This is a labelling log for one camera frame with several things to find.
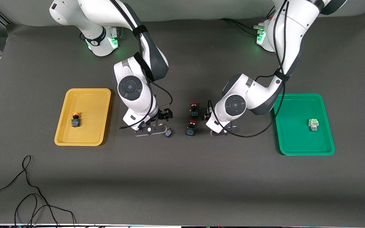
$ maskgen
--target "table surface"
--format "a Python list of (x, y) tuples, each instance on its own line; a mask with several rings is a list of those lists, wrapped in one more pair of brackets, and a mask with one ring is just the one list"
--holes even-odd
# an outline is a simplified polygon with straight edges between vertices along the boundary
[[(275, 127), (252, 139), (210, 137), (201, 122), (195, 137), (185, 136), (191, 102), (215, 104), (235, 74), (273, 73), (275, 54), (229, 22), (146, 26), (170, 64), (158, 83), (174, 96), (168, 125), (175, 134), (134, 137), (131, 129), (118, 130), (126, 107), (116, 94), (97, 147), (54, 144), (62, 103), (70, 88), (114, 89), (113, 64), (138, 50), (132, 33), (125, 31), (120, 49), (99, 58), (75, 27), (8, 27), (0, 61), (0, 188), (32, 155), (31, 182), (80, 224), (365, 227), (365, 15), (317, 19), (287, 83), (287, 92), (322, 95), (336, 146), (328, 157), (282, 155)], [(154, 92), (159, 104), (168, 102)], [(252, 134), (270, 121), (271, 115), (248, 111), (235, 124)], [(0, 192), (0, 223), (13, 223), (16, 206), (31, 192), (24, 176)], [(33, 204), (21, 206), (23, 222)], [(68, 213), (56, 218), (71, 223)], [(53, 223), (47, 211), (38, 222)]]

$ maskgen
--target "white wall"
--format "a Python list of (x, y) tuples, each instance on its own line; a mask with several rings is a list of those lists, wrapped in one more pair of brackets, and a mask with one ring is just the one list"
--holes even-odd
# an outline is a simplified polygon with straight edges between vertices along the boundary
[[(123, 0), (144, 22), (176, 19), (252, 18), (265, 16), (271, 0)], [(49, 14), (52, 0), (0, 0), (0, 11), (14, 23), (58, 25)], [(365, 13), (365, 0), (349, 0), (331, 16)]]

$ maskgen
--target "gray circular joint cap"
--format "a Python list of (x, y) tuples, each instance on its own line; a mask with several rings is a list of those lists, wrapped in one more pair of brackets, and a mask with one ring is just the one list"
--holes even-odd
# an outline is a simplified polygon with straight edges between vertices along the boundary
[(226, 113), (232, 117), (242, 114), (246, 110), (245, 99), (239, 95), (232, 95), (225, 102)]
[(137, 100), (142, 93), (142, 82), (136, 76), (124, 77), (118, 85), (119, 94), (129, 101)]

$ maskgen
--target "plastic tray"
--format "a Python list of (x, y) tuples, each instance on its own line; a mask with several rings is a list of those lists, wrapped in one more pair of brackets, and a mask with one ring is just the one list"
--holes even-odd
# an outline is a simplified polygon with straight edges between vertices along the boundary
[[(275, 101), (274, 110), (282, 95)], [(310, 131), (309, 119), (317, 119), (317, 131)], [(280, 150), (285, 155), (332, 155), (335, 152), (323, 99), (316, 93), (285, 94), (275, 120)]]
[[(74, 88), (66, 93), (54, 142), (58, 146), (99, 146), (104, 138), (111, 99), (107, 88)], [(79, 112), (81, 126), (72, 127)]]

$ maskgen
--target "yellow tray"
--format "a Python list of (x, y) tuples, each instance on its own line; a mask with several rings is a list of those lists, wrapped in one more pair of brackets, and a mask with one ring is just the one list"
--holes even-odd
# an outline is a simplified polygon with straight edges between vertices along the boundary
[[(111, 99), (107, 88), (74, 88), (66, 93), (54, 142), (58, 146), (99, 146), (104, 139)], [(72, 113), (80, 113), (80, 127), (72, 127)]]

